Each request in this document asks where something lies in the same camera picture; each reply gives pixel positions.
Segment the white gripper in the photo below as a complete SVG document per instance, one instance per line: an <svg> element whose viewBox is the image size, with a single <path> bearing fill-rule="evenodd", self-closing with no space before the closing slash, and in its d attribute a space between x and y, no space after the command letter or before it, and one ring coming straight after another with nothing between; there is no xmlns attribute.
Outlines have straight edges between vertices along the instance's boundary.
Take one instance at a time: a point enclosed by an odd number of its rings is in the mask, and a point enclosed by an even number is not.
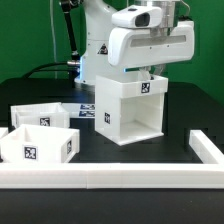
<svg viewBox="0 0 224 224"><path fill-rule="evenodd" d="M181 21L168 36L151 29L114 28L109 37L108 61L114 67L137 68L143 80L153 80L150 67L190 60L194 54L194 22Z"/></svg>

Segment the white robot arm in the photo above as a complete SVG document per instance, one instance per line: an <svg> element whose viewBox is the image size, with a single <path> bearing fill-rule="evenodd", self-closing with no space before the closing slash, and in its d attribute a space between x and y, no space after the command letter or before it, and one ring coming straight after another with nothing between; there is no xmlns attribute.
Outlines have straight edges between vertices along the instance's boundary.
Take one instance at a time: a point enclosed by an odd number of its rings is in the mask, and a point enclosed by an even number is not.
<svg viewBox="0 0 224 224"><path fill-rule="evenodd" d="M183 0L134 0L116 10L84 0L86 50L75 82L93 90L98 76L187 61L195 47L194 22L179 15Z"/></svg>

